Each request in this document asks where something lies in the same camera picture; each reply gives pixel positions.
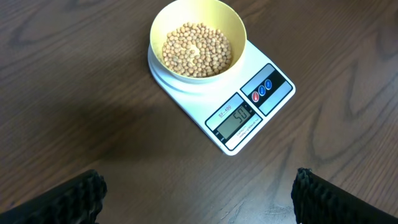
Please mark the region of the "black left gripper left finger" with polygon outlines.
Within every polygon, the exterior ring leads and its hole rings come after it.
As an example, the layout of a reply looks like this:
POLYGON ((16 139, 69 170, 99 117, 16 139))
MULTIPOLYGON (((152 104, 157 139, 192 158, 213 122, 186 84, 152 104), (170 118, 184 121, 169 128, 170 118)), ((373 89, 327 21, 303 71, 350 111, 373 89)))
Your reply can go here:
POLYGON ((95 223, 103 209, 107 185, 88 170, 1 214, 1 223, 95 223))

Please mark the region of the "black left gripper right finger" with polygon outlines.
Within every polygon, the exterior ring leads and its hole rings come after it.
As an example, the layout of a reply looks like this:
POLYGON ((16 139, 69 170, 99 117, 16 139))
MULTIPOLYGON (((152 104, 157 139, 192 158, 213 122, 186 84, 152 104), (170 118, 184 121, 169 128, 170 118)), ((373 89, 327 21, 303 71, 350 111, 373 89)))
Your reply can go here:
POLYGON ((295 219, 302 224, 397 224, 397 218, 343 189, 299 168, 291 198, 295 219))

